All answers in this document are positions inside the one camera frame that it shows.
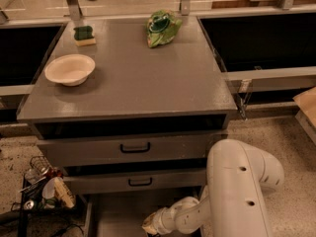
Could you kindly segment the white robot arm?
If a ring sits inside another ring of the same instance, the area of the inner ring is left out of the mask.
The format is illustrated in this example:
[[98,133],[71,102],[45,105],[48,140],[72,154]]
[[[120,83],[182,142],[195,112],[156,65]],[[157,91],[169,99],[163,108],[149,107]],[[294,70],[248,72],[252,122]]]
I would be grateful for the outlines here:
[[153,212],[142,223],[147,235],[191,234],[210,221],[213,237],[273,237],[264,195],[277,191],[284,181],[275,156],[223,139],[208,153],[206,177],[204,199],[184,197]]

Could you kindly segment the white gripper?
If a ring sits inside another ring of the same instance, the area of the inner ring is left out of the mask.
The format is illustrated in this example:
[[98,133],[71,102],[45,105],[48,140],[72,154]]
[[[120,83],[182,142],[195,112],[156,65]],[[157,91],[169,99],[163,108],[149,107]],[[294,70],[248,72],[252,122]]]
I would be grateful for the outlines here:
[[142,229],[150,236],[166,235],[172,231],[191,234],[198,229],[191,222],[191,209],[198,205],[199,201],[194,197],[182,198],[170,207],[163,207],[147,216],[142,223]]

